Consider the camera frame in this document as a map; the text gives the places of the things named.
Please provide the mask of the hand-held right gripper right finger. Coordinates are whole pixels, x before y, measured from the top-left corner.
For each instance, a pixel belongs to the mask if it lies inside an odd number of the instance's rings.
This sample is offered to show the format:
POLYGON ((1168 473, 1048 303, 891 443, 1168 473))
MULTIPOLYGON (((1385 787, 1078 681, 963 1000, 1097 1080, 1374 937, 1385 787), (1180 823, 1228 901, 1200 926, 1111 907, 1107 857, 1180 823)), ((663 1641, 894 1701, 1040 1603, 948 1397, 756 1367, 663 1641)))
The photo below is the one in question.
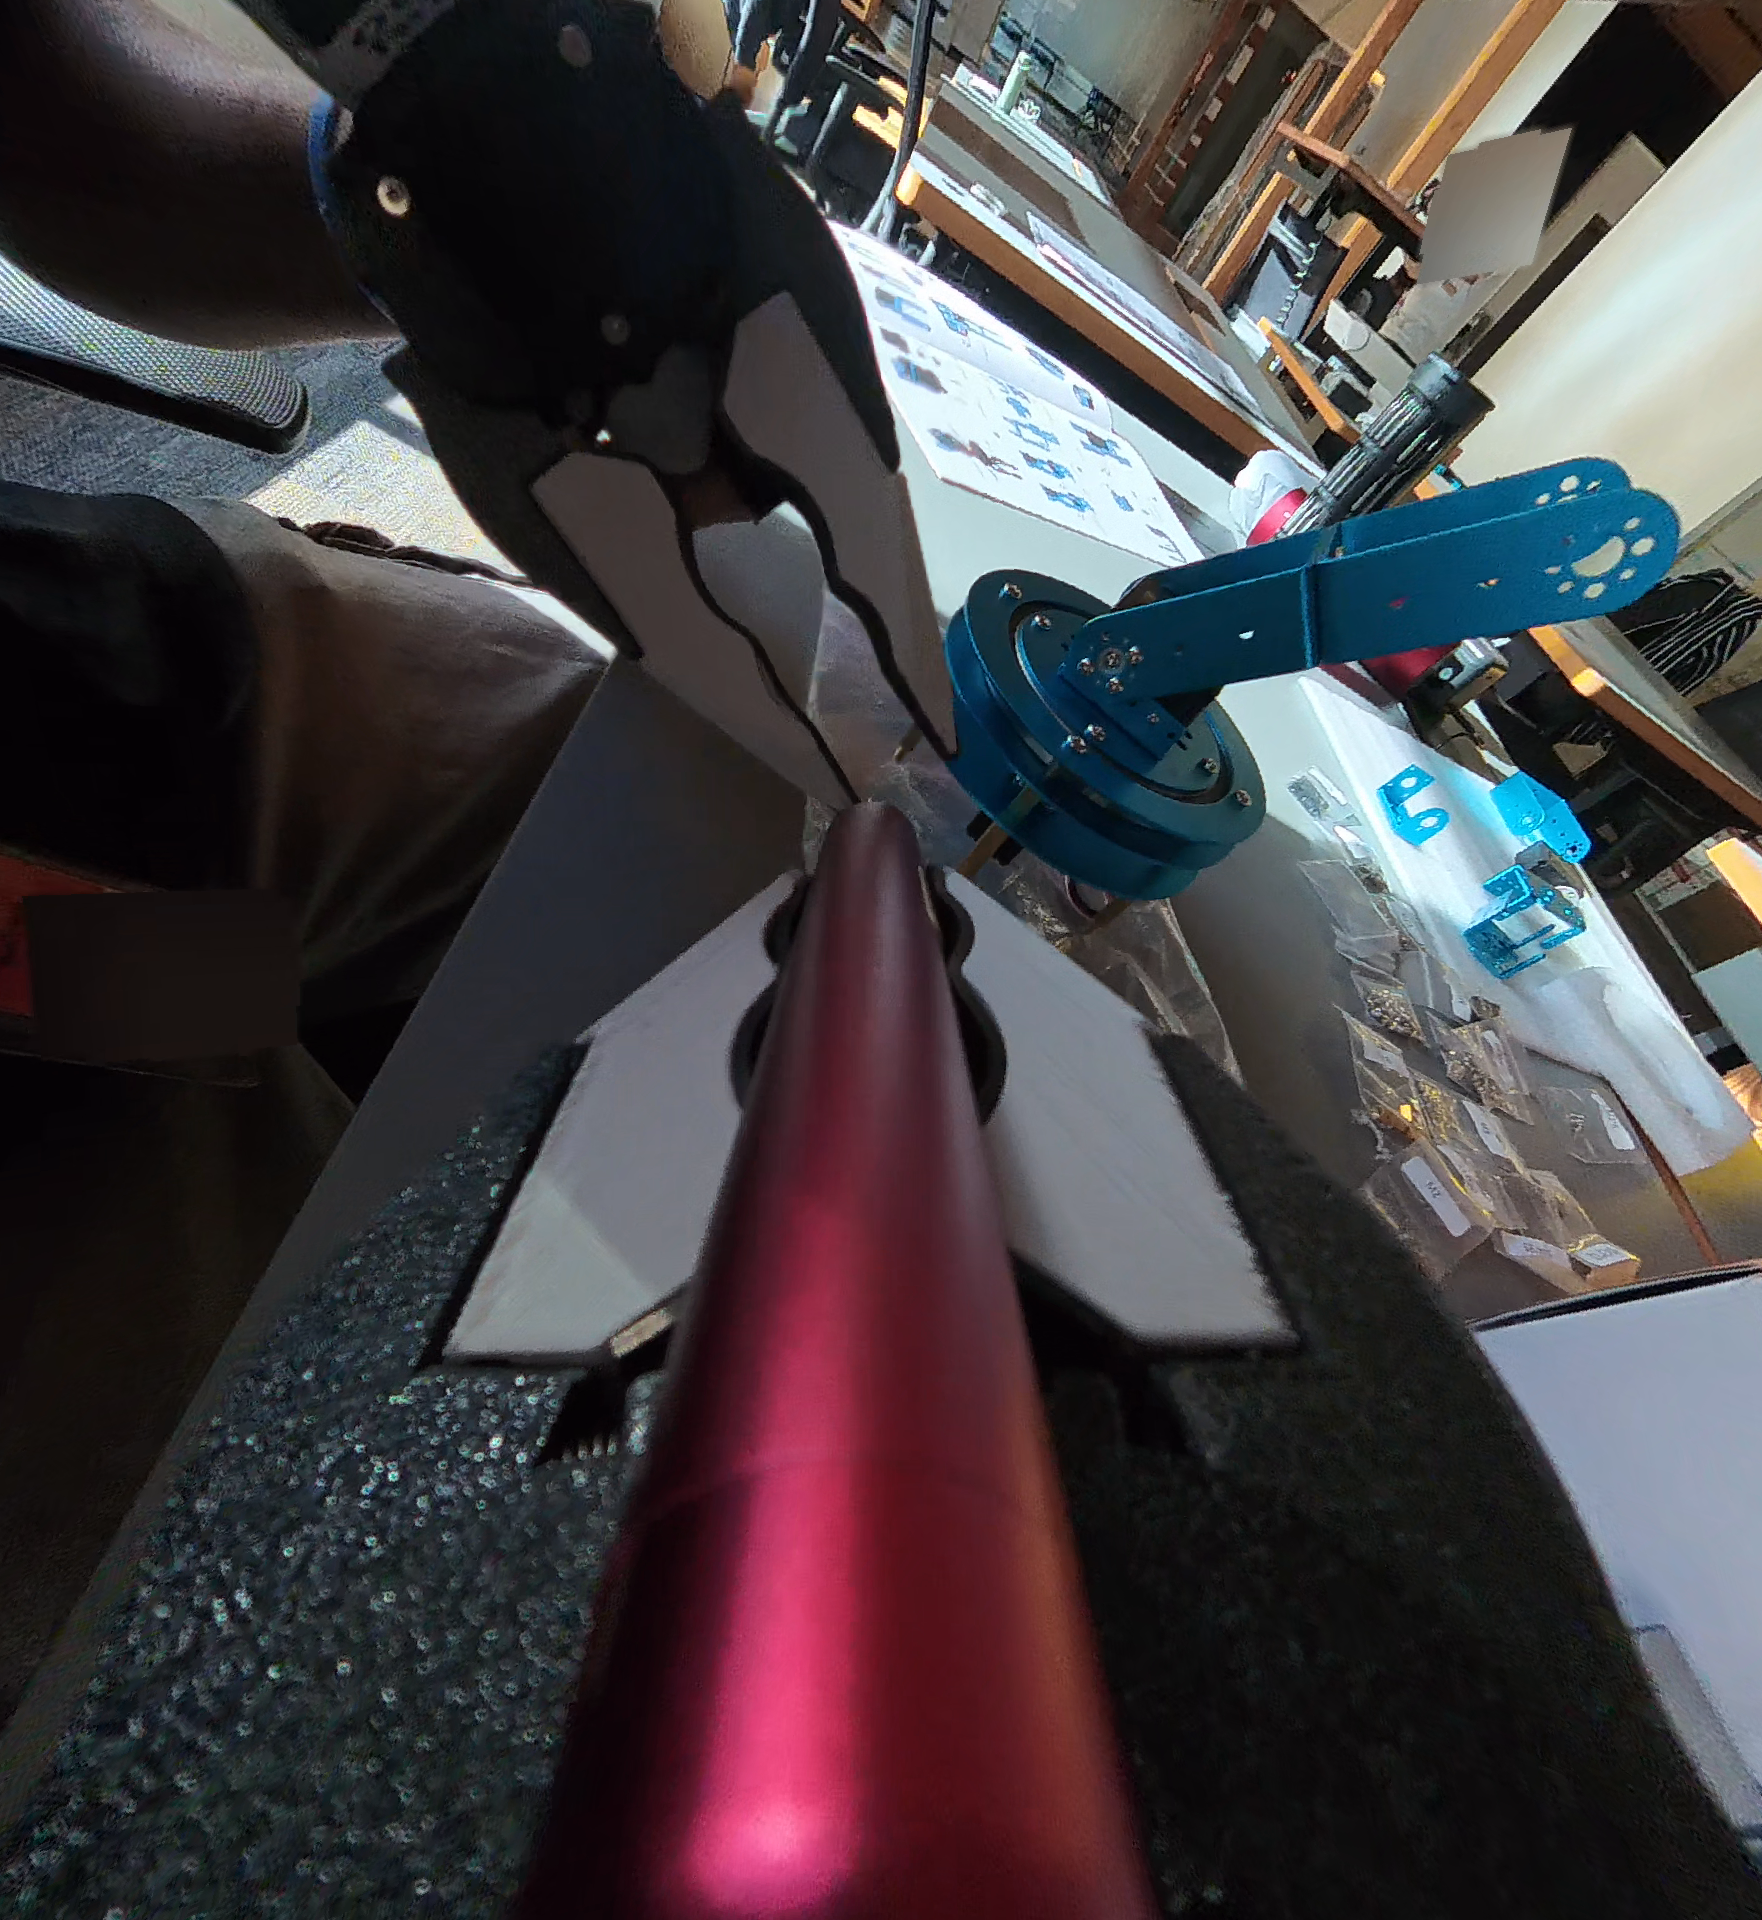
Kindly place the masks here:
POLYGON ((1010 1254, 1130 1354, 1298 1350, 1145 1019, 977 883, 931 883, 1004 1049, 984 1147, 1010 1254))

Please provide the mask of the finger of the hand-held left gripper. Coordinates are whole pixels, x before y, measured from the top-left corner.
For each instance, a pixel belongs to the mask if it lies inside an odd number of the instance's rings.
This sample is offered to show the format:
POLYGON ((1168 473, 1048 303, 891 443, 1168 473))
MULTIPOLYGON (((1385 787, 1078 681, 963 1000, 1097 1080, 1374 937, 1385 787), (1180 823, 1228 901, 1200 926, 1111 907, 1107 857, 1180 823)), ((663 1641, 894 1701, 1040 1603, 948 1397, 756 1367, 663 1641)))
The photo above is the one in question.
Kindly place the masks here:
POLYGON ((686 531, 640 461, 557 461, 534 501, 657 684, 797 787, 850 787, 807 711, 826 577, 794 513, 686 531))
POLYGON ((954 757, 943 621, 897 446, 868 431, 791 290, 734 327, 724 424, 786 481, 813 527, 830 593, 858 616, 897 703, 935 757, 954 757))

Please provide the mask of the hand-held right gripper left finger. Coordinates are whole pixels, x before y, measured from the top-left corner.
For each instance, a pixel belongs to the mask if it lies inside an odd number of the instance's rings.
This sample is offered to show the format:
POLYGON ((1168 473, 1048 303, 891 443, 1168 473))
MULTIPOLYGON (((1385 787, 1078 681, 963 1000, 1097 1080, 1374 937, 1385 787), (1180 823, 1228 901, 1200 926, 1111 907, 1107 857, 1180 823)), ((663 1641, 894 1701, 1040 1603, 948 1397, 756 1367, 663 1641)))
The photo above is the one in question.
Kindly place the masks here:
POLYGON ((580 1361, 694 1277, 738 1131, 734 1036, 774 983, 776 877, 586 1034, 441 1354, 580 1361))

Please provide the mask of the red metal screwdriver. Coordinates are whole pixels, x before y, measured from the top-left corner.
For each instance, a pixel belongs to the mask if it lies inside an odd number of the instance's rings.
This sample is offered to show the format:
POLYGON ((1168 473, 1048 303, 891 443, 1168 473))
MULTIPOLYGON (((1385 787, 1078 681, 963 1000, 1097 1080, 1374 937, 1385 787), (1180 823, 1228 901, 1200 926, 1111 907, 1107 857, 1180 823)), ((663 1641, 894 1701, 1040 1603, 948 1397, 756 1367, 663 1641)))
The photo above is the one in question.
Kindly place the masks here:
POLYGON ((917 836, 828 831, 514 1916, 1157 1916, 917 836))

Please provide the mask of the blue toy robot arm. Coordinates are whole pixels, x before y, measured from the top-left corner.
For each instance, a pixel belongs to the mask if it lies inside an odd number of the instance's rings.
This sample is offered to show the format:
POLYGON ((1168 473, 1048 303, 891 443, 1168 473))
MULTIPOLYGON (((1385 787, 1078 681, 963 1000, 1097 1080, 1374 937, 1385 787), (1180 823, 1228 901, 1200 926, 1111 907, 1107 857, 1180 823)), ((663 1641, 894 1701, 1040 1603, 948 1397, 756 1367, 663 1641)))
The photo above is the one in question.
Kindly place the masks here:
POLYGON ((944 764, 1063 877, 1168 899, 1264 817, 1225 684, 1602 616, 1679 543, 1665 496, 1582 457, 1162 569, 1117 604, 987 571, 944 629, 944 764))

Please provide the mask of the person's left forearm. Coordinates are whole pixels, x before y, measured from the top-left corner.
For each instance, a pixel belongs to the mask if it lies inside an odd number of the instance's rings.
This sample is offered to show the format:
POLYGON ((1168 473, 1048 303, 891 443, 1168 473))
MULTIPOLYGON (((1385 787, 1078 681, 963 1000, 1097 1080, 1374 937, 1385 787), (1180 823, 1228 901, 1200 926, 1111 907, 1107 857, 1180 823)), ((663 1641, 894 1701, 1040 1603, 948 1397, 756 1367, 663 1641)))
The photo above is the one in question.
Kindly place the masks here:
POLYGON ((329 231, 323 91, 156 3, 0 3, 0 253, 209 347, 394 336, 329 231))

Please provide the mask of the printed instruction sheet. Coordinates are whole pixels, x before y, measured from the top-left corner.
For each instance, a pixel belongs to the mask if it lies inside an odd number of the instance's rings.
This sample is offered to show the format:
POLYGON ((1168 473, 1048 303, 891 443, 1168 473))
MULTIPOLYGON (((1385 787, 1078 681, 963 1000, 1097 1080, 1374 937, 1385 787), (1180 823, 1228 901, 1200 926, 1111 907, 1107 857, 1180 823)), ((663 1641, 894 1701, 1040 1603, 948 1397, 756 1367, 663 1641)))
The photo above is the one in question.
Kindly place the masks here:
POLYGON ((904 253, 830 224, 891 401, 931 471, 1150 569, 1201 557, 1107 396, 904 253))

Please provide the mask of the clear plastic bag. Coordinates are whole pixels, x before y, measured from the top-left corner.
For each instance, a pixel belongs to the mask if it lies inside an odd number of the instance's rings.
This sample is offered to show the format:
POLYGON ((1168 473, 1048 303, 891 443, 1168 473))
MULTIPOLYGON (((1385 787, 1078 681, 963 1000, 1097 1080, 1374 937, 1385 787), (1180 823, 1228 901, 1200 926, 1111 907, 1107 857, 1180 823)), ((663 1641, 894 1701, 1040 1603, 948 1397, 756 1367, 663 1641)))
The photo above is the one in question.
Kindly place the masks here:
POLYGON ((981 863, 970 877, 1043 939, 1123 996, 1147 1026, 1197 1041, 1240 1084, 1228 1023, 1165 899, 1123 901, 1077 884, 1030 850, 981 863))

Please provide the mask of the person's tan trousers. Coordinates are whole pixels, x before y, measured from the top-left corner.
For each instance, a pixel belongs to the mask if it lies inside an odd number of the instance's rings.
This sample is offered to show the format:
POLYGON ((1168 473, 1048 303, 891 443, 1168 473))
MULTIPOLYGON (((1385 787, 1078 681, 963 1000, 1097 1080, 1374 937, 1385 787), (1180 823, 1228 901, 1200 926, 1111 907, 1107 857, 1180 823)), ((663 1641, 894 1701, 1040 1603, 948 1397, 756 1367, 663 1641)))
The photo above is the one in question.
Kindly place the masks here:
POLYGON ((346 553, 239 499, 183 513, 257 634, 242 871, 293 906, 300 1014, 414 1000, 604 656, 511 587, 346 553))

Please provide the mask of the pile of small screw bags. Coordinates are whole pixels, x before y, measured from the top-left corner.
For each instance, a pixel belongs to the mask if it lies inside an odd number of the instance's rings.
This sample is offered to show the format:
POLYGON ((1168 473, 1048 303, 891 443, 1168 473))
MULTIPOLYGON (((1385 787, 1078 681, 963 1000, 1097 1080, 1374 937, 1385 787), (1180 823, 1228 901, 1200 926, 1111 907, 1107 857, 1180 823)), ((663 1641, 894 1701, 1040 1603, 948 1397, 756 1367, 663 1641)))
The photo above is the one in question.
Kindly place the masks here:
POLYGON ((1417 930, 1347 794, 1305 767, 1287 794, 1322 836, 1298 877, 1324 910, 1347 971, 1338 1014, 1354 1077, 1354 1120, 1374 1140, 1360 1194, 1431 1279, 1494 1254, 1552 1290, 1595 1290, 1642 1277, 1638 1254, 1598 1227, 1564 1176, 1525 1150, 1545 1116, 1605 1121, 1607 1091, 1547 1084, 1521 1061, 1502 1004, 1467 989, 1417 930))

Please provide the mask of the white foam sheet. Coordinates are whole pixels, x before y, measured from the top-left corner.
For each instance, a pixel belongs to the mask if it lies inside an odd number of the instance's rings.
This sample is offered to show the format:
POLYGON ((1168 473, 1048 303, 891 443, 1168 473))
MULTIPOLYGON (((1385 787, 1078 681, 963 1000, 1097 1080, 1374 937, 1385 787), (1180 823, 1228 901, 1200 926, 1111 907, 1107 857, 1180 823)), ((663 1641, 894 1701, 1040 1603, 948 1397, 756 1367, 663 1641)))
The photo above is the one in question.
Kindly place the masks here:
POLYGON ((1577 899, 1585 930, 1509 980, 1497 980, 1471 953, 1462 933, 1494 901, 1485 883, 1525 847, 1497 817, 1491 780, 1434 753, 1328 674, 1287 689, 1314 711, 1324 733, 1314 764, 1360 806, 1391 890, 1410 906, 1431 947, 1502 1004, 1525 1049, 1605 1077, 1677 1174, 1719 1164, 1751 1141, 1746 1116, 1605 901, 1577 899), (1422 803, 1447 813, 1422 846, 1405 843, 1380 803, 1381 783, 1407 767, 1431 776, 1422 803))

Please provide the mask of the black screwdriver bit holder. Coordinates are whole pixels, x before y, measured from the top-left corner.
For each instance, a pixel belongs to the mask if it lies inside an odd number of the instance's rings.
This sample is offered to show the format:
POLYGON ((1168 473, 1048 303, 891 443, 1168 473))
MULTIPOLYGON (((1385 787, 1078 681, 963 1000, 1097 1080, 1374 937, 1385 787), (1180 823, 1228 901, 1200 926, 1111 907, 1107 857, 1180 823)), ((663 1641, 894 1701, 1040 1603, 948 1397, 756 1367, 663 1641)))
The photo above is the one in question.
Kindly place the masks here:
POLYGON ((1412 481, 1444 464, 1494 409, 1494 396, 1467 373, 1431 353, 1360 429, 1360 439, 1328 469, 1290 519, 1290 531, 1315 531, 1397 504, 1412 481))

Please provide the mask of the white cardboard box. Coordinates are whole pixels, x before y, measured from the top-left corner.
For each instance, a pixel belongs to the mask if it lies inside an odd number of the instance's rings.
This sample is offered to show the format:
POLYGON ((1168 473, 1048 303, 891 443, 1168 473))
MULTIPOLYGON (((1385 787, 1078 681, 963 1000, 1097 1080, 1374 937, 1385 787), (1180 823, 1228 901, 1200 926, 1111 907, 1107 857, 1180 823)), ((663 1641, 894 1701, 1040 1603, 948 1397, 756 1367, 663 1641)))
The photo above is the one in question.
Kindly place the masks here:
POLYGON ((1762 1869, 1762 1269, 1477 1324, 1709 1796, 1762 1869))

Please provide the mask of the large u-shaped blue bracket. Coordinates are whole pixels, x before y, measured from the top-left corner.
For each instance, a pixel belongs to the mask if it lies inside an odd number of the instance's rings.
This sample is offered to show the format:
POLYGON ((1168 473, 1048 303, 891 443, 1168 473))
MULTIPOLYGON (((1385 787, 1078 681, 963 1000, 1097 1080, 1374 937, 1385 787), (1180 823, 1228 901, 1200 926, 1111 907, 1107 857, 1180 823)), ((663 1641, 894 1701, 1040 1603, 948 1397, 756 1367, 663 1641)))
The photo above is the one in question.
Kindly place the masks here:
POLYGON ((1585 910, 1519 863, 1488 877, 1485 894, 1491 901, 1462 927, 1462 946, 1497 980, 1517 976, 1585 930, 1585 910))

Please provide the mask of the blue bracket with holes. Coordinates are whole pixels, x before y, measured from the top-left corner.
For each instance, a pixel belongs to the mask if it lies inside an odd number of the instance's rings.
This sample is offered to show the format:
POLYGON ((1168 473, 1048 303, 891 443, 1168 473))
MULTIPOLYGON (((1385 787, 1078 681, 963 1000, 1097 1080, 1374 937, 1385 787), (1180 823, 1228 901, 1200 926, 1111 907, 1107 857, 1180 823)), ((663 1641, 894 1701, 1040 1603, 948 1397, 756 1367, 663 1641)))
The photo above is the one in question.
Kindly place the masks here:
POLYGON ((1558 797, 1549 784, 1541 784, 1525 770, 1517 770, 1494 783, 1491 806, 1502 826, 1519 836, 1519 843, 1545 846, 1569 866, 1582 866, 1587 860, 1587 831, 1564 797, 1558 797))

